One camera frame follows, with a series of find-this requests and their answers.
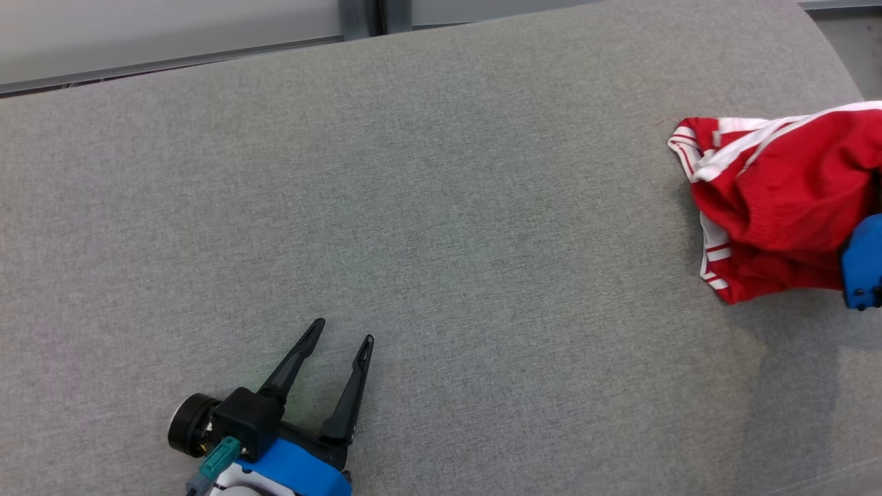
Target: couch cushion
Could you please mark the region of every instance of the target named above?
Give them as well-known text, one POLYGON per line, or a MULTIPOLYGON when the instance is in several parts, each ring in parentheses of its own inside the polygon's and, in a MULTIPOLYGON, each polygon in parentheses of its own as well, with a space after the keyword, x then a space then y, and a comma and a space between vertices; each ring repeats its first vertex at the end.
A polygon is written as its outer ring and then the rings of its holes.
POLYGON ((362 496, 851 492, 882 319, 718 300, 665 140, 858 99, 791 2, 616 0, 0 101, 3 492, 183 493, 177 404, 319 316, 362 496))

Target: red shorts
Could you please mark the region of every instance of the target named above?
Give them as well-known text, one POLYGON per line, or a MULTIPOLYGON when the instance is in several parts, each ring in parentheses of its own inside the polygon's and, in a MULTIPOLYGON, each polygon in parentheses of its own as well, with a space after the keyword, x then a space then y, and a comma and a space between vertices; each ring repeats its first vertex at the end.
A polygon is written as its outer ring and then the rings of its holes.
POLYGON ((722 299, 842 289, 839 250, 878 211, 882 101, 774 120, 690 117, 668 146, 699 207, 701 278, 722 299))

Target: teal connector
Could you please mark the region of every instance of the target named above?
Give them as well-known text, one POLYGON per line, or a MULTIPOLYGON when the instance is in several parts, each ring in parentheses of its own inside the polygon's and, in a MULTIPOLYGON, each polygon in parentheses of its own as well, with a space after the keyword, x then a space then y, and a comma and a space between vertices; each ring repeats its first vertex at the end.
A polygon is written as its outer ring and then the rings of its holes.
POLYGON ((230 465, 239 457, 242 444, 236 438, 227 436, 219 445, 214 447, 206 459, 199 465, 199 473, 190 477, 187 484, 184 485, 187 496, 203 496, 214 485, 214 481, 222 471, 228 469, 230 465))
POLYGON ((227 436, 219 445, 214 447, 206 459, 199 465, 199 473, 212 479, 212 483, 217 480, 222 471, 229 468, 239 457, 242 444, 236 438, 227 436))

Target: white stripe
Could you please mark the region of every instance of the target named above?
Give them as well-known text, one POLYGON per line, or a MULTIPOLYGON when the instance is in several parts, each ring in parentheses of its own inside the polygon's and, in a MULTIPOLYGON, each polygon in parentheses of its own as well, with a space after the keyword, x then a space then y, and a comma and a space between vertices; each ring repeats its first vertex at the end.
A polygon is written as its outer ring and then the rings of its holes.
POLYGON ((811 121, 826 116, 827 114, 832 114, 834 112, 861 112, 865 110, 882 110, 882 101, 860 101, 858 103, 850 103, 849 105, 842 105, 840 107, 834 107, 832 109, 824 110, 823 112, 818 112, 817 114, 811 116, 803 116, 803 118, 799 119, 798 121, 780 128, 774 134, 764 139, 763 142, 760 143, 757 147, 757 151, 753 152, 751 158, 747 159, 744 167, 747 168, 752 163, 754 163, 754 161, 757 160, 757 157, 759 157, 759 154, 763 153, 763 150, 765 150, 766 147, 768 147, 769 144, 771 144, 773 141, 787 134, 788 132, 795 131, 803 127, 811 121))
MULTIPOLYGON (((749 134, 745 134, 739 139, 729 143, 721 148, 714 156, 702 161, 696 168, 695 179, 700 181, 713 181, 720 174, 729 168, 732 163, 737 160, 745 150, 757 147, 750 159, 745 163, 745 167, 753 163, 759 154, 762 153, 769 143, 779 138, 781 135, 791 132, 795 129, 808 124, 809 122, 830 114, 832 112, 859 112, 863 110, 880 110, 882 109, 882 101, 860 101, 858 103, 850 103, 832 109, 824 110, 810 116, 790 116, 781 117, 771 121, 766 121, 762 127, 754 130, 749 134)), ((720 123, 726 122, 726 127, 736 128, 737 126, 745 126, 750 128, 762 124, 763 119, 734 119, 725 117, 720 119, 720 123)))
POLYGON ((699 276, 702 279, 709 279, 711 274, 707 271, 707 252, 701 253, 701 267, 699 268, 699 276))
POLYGON ((671 136, 670 139, 668 139, 668 146, 670 146, 672 143, 683 143, 684 145, 687 145, 689 147, 697 147, 699 145, 698 141, 696 141, 695 139, 684 138, 682 136, 671 136))
POLYGON ((720 224, 710 220, 710 217, 705 215, 704 212, 699 212, 699 222, 701 223, 701 230, 705 234, 705 250, 716 248, 721 244, 729 242, 729 233, 720 227, 720 224))
POLYGON ((707 259, 715 262, 717 260, 727 259, 732 256, 731 248, 723 248, 722 250, 714 250, 707 253, 707 259))
POLYGON ((695 167, 701 160, 701 152, 699 151, 698 146, 695 143, 691 143, 684 139, 671 138, 668 140, 668 148, 674 150, 674 153, 680 157, 680 165, 683 167, 683 173, 691 183, 694 183, 695 180, 693 180, 692 177, 695 175, 695 167))
POLYGON ((690 138, 695 139, 695 131, 693 131, 691 127, 686 127, 684 125, 678 126, 674 130, 674 134, 682 134, 684 136, 689 136, 690 138))
POLYGON ((710 281, 708 284, 710 284, 711 288, 714 288, 714 289, 726 289, 729 287, 729 283, 725 282, 723 279, 717 279, 715 281, 710 281))
POLYGON ((702 160, 696 171, 695 178, 700 181, 713 181, 722 174, 722 172, 732 165, 732 162, 738 159, 738 156, 747 149, 759 145, 763 139, 766 139, 772 133, 778 130, 784 124, 790 124, 799 117, 782 117, 768 122, 768 126, 745 134, 741 138, 732 141, 723 148, 720 148, 714 156, 702 160))
POLYGON ((756 131, 769 124, 768 119, 748 119, 742 117, 720 117, 717 119, 717 129, 720 133, 756 131))

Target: gray fabric surface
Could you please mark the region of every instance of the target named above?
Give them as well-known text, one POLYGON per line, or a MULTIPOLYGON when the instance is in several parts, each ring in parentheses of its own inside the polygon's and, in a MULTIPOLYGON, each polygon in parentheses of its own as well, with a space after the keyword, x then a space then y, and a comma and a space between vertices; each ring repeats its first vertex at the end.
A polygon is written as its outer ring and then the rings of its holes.
POLYGON ((183 494, 177 404, 317 316, 358 495, 868 491, 879 313, 722 304, 665 146, 856 100, 791 2, 621 0, 0 101, 0 492, 183 494))

